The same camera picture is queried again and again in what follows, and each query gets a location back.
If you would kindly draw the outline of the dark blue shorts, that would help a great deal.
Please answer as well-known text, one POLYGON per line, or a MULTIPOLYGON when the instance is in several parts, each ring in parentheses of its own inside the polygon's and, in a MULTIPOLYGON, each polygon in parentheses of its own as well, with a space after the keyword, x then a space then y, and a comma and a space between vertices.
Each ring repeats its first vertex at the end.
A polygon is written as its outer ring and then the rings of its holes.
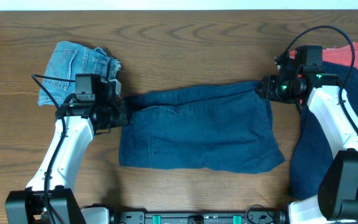
POLYGON ((270 102, 259 83, 151 91, 126 100, 119 163, 152 169, 202 169, 259 174, 284 161, 273 135, 270 102))

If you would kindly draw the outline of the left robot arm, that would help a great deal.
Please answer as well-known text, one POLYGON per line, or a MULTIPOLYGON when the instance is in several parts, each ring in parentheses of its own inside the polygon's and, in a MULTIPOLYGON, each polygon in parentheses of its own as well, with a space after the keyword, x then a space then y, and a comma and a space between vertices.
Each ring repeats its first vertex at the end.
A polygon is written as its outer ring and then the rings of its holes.
POLYGON ((80 208, 75 182, 90 142, 97 134, 125 126, 128 115, 121 83, 96 74, 78 74, 75 90, 55 113, 49 149, 26 188, 7 196, 9 223, 110 223, 107 206, 80 208))

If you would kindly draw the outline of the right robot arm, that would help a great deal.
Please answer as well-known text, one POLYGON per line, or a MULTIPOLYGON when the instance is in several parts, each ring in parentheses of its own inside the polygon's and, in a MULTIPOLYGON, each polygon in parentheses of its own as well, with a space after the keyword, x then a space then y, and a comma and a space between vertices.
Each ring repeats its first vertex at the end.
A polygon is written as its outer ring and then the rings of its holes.
POLYGON ((318 193, 289 204, 286 223, 358 222, 358 117, 335 73, 323 65, 323 49, 297 47, 275 57, 279 74, 263 77, 256 93, 262 99, 299 104, 317 118, 334 160, 318 193))

